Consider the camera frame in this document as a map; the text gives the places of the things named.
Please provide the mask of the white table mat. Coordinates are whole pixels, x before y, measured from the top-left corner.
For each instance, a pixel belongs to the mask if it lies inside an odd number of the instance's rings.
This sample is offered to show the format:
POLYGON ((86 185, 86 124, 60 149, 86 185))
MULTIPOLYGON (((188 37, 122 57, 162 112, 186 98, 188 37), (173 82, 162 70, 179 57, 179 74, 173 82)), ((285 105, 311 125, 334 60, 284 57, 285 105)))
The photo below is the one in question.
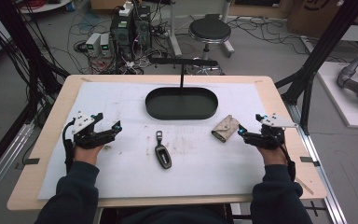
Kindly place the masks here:
POLYGON ((246 118, 242 106, 231 104, 231 111, 218 108, 209 119, 159 120, 145 110, 145 100, 124 104, 118 100, 103 105, 75 100, 69 113, 92 115, 103 113, 96 131, 109 129, 117 121, 122 131, 103 149, 97 160, 100 170, 96 187, 102 199, 145 197, 210 196, 248 194, 261 180, 264 165, 258 151, 232 134, 223 143, 212 135, 212 129, 227 115, 232 115, 248 131, 260 129, 255 112, 246 118), (172 160, 164 169, 158 162, 156 132, 162 131, 162 145, 172 160))

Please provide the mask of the black metal frame post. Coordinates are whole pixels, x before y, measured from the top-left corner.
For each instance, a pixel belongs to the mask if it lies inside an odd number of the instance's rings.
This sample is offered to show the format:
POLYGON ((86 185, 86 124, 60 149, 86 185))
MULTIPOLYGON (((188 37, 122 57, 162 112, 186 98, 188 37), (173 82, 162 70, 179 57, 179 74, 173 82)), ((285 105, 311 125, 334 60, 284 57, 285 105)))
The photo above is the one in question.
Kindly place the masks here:
POLYGON ((0 32, 0 46, 13 62, 15 69, 27 85, 26 120, 37 114, 38 104, 46 96, 55 96, 62 88, 58 77, 66 79, 70 74, 42 55, 27 29, 14 0, 0 0, 0 22, 6 28, 13 47, 0 32))
POLYGON ((344 0, 337 15, 332 19, 304 64, 291 76, 275 83, 277 89, 290 84, 288 90, 282 94, 283 101, 289 105, 296 105, 298 97, 303 95, 299 126, 306 135, 310 134, 309 115, 313 80, 357 16, 358 0, 344 0))

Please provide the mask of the black car key fob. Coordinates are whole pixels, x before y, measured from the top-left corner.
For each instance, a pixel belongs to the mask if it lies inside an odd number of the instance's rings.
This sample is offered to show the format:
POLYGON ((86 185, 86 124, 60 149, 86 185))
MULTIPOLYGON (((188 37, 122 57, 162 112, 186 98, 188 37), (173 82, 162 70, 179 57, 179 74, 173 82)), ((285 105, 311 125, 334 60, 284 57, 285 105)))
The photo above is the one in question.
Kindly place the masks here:
POLYGON ((172 167, 172 160, 169 154, 168 149, 162 145, 162 131, 156 132, 157 146, 155 147, 155 153, 158 159, 158 162, 164 169, 169 169, 172 167))

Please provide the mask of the white table leg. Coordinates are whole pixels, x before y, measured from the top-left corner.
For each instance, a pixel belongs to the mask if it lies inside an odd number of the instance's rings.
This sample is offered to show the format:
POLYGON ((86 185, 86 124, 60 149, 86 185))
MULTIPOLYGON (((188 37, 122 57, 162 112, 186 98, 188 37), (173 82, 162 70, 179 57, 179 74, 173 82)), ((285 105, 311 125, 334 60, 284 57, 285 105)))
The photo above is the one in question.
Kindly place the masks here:
MULTIPOLYGON (((222 13, 221 13, 221 21, 223 21, 223 22, 227 22, 227 17, 228 17, 231 2, 232 2, 232 0, 225 0, 225 3, 223 4, 223 9, 222 9, 222 13)), ((228 56, 231 56, 235 52, 235 49, 232 47, 229 40, 226 40, 223 43, 223 47, 227 51, 228 56)))
POLYGON ((175 3, 175 0, 170 0, 170 30, 168 34, 173 54, 176 58, 180 58, 182 56, 182 51, 175 35, 175 3))

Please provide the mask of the person's dark clothed body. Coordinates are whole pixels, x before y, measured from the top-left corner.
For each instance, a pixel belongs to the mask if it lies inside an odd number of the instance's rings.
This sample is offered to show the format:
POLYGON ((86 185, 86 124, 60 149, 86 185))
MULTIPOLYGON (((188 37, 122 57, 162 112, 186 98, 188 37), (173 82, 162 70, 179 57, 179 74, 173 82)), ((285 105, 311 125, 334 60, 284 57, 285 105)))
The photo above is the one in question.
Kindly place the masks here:
POLYGON ((106 208, 99 224, 233 224, 227 204, 106 208))

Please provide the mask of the person's left hand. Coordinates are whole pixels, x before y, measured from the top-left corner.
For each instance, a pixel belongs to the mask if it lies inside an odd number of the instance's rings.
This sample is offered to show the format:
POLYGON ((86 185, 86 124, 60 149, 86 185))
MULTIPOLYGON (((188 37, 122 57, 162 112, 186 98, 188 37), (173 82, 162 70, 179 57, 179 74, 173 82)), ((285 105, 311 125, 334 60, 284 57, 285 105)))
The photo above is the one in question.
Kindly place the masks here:
POLYGON ((97 162, 98 154, 102 149, 103 146, 98 146, 91 149, 84 149, 82 147, 76 146, 74 160, 95 165, 97 162))

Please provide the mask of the beige fabric key pouch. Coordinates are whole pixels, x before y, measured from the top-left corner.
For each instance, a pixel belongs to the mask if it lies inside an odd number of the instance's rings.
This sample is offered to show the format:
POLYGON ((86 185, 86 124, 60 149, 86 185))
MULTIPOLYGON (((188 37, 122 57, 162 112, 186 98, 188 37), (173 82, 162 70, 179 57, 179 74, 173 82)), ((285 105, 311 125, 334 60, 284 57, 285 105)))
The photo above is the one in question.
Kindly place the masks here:
POLYGON ((238 130, 239 124, 232 115, 227 115, 212 129, 212 135, 225 143, 238 130))

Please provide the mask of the white floor platform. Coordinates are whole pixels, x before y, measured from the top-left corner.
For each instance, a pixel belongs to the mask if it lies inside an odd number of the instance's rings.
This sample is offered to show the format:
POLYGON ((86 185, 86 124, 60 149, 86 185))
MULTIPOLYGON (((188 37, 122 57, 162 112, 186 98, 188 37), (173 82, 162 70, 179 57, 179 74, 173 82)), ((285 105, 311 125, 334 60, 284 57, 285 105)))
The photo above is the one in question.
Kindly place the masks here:
POLYGON ((318 77, 346 126, 358 128, 358 97, 337 84, 338 73, 345 66, 346 63, 325 62, 318 71, 318 77))

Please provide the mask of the white bench power supply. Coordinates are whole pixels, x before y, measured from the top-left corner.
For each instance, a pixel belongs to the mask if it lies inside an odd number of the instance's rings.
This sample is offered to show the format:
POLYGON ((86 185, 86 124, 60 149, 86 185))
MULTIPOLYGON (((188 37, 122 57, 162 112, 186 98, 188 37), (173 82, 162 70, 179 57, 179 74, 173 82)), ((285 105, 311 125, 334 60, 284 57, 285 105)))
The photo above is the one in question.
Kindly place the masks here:
POLYGON ((101 35, 99 33, 92 34, 86 41, 88 54, 91 57, 97 57, 101 52, 101 35))
POLYGON ((110 57, 112 55, 110 35, 108 33, 101 34, 100 46, 101 46, 101 53, 104 57, 110 57))

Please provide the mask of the black tape strip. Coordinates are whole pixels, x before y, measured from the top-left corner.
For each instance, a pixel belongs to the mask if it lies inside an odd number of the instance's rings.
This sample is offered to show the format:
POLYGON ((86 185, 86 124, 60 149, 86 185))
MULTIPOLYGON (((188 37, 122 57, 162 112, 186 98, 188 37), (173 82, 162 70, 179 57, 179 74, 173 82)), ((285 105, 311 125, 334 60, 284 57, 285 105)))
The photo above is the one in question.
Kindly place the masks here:
POLYGON ((301 162, 311 163, 314 167, 321 166, 319 161, 315 161, 312 157, 300 157, 301 162))
POLYGON ((15 169, 22 170, 26 165, 38 164, 39 161, 39 158, 26 159, 25 161, 16 163, 15 169))

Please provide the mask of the white power strip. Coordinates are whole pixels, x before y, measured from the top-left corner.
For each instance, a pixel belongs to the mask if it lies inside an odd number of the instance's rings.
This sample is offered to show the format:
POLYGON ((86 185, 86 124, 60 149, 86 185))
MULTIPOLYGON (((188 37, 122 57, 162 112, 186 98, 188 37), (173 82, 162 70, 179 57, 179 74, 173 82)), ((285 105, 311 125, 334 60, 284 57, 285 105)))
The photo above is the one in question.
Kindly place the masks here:
POLYGON ((121 10, 118 12, 120 16, 128 17, 133 10, 133 2, 126 1, 121 10))

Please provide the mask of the white round table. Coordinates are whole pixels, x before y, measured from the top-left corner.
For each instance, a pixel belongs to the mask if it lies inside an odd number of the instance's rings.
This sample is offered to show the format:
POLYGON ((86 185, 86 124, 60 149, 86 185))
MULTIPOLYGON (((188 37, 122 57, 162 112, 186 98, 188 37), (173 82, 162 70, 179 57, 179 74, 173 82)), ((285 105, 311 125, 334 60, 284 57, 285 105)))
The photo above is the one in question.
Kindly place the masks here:
POLYGON ((58 3, 50 3, 48 0, 23 0, 19 7, 23 14, 47 12, 58 8, 65 8, 70 12, 76 9, 73 0, 60 0, 58 3))

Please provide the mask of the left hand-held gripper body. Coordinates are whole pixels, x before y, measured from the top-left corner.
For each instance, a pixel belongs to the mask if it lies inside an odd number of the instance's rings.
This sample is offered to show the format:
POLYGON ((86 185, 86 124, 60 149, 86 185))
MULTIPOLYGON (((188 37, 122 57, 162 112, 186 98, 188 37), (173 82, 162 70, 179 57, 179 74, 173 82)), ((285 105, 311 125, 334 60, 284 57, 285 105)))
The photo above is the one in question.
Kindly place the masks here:
POLYGON ((72 130, 75 144, 84 149, 91 149, 94 147, 105 145, 112 142, 114 139, 108 139, 104 136, 104 132, 96 133, 92 124, 93 118, 81 111, 78 111, 75 116, 75 124, 72 130))

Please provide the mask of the brown cardboard box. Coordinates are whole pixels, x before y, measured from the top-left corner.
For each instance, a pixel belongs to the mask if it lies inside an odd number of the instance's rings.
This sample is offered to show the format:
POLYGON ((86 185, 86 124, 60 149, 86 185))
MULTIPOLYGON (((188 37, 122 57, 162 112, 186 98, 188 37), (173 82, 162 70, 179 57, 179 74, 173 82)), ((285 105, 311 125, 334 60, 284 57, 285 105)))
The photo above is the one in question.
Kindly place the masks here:
POLYGON ((338 0, 294 0, 287 20, 288 32, 321 37, 339 9, 338 0))

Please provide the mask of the aluminium floor rail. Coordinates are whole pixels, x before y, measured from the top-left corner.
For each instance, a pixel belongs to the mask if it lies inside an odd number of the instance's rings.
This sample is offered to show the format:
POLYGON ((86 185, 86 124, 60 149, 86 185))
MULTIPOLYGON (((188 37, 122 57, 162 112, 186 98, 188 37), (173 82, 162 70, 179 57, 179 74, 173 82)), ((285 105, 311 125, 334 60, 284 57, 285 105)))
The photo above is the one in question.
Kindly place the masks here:
POLYGON ((335 192, 330 184, 330 181, 327 177, 327 174, 324 170, 322 161, 318 155, 317 149, 312 142, 311 137, 306 134, 303 128, 299 127, 298 132, 300 138, 302 139, 306 150, 309 152, 310 157, 312 158, 312 163, 314 164, 316 171, 321 178, 324 187, 326 189, 327 195, 324 198, 324 206, 326 207, 327 213, 331 218, 333 224, 348 224, 347 219, 345 218, 343 211, 339 205, 335 192))
POLYGON ((27 143, 33 131, 33 123, 23 124, 14 137, 8 142, 8 145, 4 147, 4 153, 0 157, 0 182, 3 180, 10 166, 22 151, 22 148, 27 143))

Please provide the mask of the black computer tower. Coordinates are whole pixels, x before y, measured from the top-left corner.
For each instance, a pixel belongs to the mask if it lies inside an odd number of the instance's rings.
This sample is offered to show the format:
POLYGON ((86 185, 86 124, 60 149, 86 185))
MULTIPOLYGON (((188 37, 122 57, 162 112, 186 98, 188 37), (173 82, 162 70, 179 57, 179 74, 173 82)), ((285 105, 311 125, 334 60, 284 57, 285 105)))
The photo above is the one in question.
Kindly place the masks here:
POLYGON ((118 59, 133 60, 134 23, 131 16, 116 15, 110 26, 111 36, 118 59))
POLYGON ((150 6, 138 6, 133 12, 136 39, 141 49, 149 49, 151 46, 150 14, 150 6))

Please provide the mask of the black oval tray with stand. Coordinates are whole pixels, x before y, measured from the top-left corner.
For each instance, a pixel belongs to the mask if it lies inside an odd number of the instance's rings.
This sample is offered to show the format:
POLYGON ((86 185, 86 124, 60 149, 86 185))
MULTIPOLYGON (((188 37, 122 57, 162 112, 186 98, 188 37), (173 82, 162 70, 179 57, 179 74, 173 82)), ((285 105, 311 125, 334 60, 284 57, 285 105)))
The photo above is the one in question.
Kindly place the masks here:
POLYGON ((217 61, 149 57, 149 62, 182 65, 178 87, 156 88, 147 94, 146 112, 151 117, 161 120, 208 119, 215 114, 217 96, 205 88, 185 87, 184 76, 186 65, 215 66, 217 61))

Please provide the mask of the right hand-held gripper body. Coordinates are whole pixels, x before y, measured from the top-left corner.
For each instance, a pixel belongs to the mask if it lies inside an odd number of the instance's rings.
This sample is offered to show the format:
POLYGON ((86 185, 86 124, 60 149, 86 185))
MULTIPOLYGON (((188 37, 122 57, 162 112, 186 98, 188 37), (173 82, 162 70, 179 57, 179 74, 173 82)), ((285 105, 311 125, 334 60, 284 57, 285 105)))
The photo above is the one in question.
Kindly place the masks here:
POLYGON ((297 124, 290 119, 273 113, 267 118, 266 124, 261 124, 258 137, 244 139, 246 144, 264 149, 276 149, 285 143, 285 128, 296 128, 297 124))

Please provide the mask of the person's right hand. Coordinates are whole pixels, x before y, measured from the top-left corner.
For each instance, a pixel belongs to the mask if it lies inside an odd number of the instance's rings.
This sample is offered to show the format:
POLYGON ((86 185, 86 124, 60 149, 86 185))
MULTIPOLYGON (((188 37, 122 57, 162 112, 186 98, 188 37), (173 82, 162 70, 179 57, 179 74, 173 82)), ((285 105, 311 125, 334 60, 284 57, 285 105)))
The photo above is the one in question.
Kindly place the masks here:
POLYGON ((280 149, 268 150, 259 147, 257 149, 264 161, 265 165, 286 165, 287 159, 280 149))

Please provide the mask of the black round stool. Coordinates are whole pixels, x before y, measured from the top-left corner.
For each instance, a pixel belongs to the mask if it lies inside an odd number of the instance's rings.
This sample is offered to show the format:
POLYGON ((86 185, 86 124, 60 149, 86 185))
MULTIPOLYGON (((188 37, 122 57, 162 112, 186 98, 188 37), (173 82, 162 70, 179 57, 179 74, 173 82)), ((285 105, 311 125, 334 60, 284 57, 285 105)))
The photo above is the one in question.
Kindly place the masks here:
MULTIPOLYGON (((189 35, 204 44, 201 57, 196 60, 210 61, 209 45, 222 44, 231 35, 230 27, 219 19, 218 15, 206 15, 202 19, 192 21, 188 28, 189 35)), ((186 72, 190 75, 223 75, 221 66, 218 65, 188 65, 186 72)))

